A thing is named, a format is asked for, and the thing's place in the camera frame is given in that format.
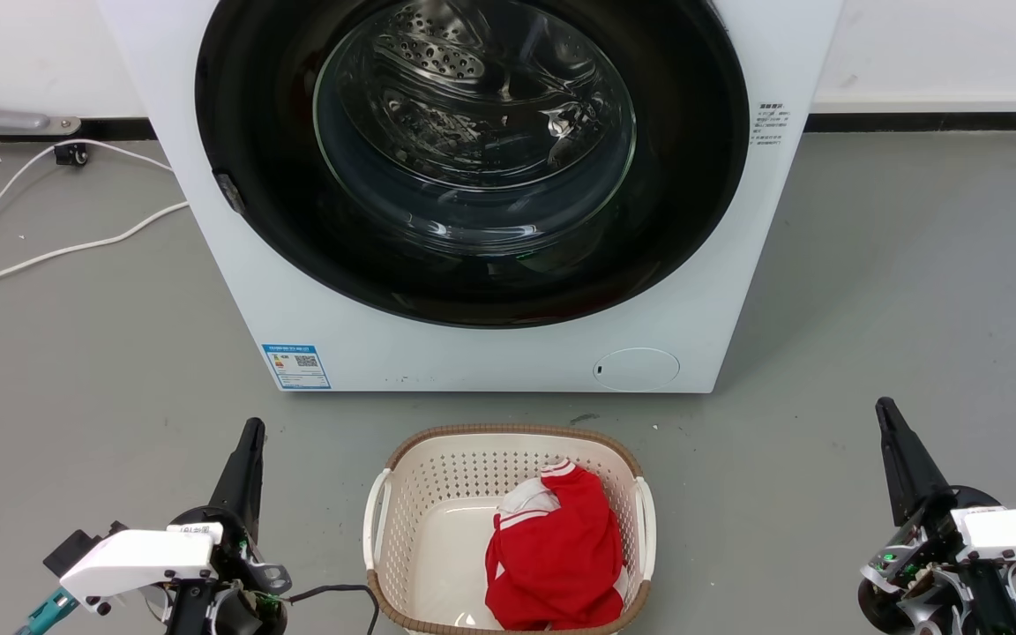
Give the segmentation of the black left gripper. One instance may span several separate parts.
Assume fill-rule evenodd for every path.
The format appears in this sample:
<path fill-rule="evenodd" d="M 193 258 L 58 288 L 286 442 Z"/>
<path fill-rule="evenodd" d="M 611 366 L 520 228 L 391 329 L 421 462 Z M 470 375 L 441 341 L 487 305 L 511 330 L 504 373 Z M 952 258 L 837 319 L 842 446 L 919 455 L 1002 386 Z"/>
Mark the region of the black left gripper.
<path fill-rule="evenodd" d="M 283 634 L 288 611 L 280 595 L 291 587 L 285 567 L 259 555 L 259 511 L 265 474 L 265 422 L 247 419 L 208 506 L 174 519 L 175 526 L 219 523 L 209 565 L 173 576 L 164 619 L 166 634 Z"/>

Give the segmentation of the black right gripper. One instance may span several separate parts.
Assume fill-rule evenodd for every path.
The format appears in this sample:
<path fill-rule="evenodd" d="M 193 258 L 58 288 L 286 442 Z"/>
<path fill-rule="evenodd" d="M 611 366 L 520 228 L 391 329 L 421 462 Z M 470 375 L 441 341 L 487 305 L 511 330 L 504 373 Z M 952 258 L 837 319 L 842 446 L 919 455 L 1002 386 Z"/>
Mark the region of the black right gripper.
<path fill-rule="evenodd" d="M 875 414 L 898 532 L 860 571 L 864 618 L 884 634 L 1016 634 L 1016 509 L 949 486 L 892 398 Z"/>

